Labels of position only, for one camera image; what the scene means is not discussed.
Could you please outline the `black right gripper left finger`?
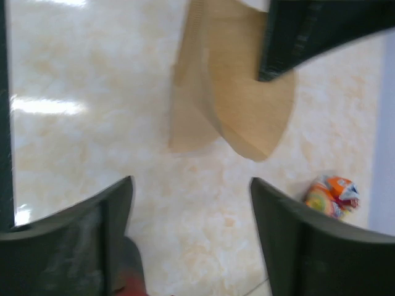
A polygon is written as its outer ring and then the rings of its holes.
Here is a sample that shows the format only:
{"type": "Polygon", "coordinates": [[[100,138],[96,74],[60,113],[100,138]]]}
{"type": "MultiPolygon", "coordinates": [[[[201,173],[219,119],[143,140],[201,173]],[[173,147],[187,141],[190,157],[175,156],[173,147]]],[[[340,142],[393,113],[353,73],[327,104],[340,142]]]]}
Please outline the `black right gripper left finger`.
{"type": "Polygon", "coordinates": [[[51,216],[1,233],[1,295],[112,295],[133,200],[127,176],[51,216]]]}

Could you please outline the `brown paper coffee filter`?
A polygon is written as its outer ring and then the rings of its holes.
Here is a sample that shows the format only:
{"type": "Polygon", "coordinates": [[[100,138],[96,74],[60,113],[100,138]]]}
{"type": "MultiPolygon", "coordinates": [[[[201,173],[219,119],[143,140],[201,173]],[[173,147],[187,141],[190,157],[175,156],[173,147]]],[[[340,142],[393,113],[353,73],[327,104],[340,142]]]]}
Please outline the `brown paper coffee filter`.
{"type": "Polygon", "coordinates": [[[175,153],[224,138],[264,161],[293,110],[297,76],[258,80],[267,14],[241,1],[191,1],[173,69],[169,146],[175,153]]]}

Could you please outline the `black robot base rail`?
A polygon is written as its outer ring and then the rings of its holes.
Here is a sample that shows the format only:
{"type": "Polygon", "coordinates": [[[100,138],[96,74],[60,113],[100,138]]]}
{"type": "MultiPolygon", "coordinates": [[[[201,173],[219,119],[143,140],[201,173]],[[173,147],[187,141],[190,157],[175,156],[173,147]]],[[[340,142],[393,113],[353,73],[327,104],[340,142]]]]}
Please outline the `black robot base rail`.
{"type": "Polygon", "coordinates": [[[10,131],[6,2],[1,1],[1,231],[14,227],[12,136],[10,131]]]}

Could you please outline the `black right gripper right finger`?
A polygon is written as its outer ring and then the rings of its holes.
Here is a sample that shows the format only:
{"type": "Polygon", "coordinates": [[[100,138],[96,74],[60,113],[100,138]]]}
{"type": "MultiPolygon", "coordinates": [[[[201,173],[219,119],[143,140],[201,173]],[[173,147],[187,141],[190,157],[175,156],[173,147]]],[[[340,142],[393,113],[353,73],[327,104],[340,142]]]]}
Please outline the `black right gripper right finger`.
{"type": "Polygon", "coordinates": [[[252,178],[273,295],[394,295],[394,237],[358,228],[252,178]]]}

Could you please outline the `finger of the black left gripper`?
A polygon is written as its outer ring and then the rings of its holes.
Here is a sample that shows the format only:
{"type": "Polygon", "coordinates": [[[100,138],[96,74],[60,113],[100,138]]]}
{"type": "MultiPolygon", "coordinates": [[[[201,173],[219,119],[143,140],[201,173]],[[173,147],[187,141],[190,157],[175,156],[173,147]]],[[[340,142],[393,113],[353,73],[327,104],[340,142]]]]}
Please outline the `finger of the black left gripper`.
{"type": "Polygon", "coordinates": [[[271,1],[259,68],[269,82],[340,45],[394,28],[394,1],[271,1]]]}

